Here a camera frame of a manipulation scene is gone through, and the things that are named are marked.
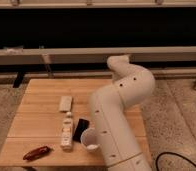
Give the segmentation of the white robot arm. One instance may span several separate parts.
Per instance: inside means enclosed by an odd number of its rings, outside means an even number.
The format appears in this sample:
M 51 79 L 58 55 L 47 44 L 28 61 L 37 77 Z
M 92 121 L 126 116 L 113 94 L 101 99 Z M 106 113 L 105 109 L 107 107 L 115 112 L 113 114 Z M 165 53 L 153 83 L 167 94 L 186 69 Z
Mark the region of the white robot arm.
M 96 136 L 108 171 L 152 171 L 124 115 L 124 111 L 152 94 L 155 78 L 128 55 L 110 56 L 113 82 L 90 96 Z

